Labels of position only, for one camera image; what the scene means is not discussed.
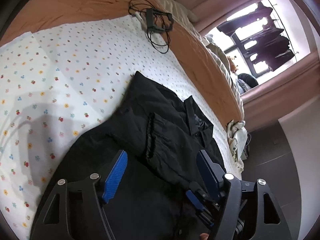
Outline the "person's right hand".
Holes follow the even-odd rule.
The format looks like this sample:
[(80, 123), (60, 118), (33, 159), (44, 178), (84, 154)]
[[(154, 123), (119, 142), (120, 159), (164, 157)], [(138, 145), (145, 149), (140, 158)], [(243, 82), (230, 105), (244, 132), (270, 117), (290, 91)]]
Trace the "person's right hand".
[(207, 240), (209, 237), (208, 233), (201, 233), (199, 235), (199, 240)]

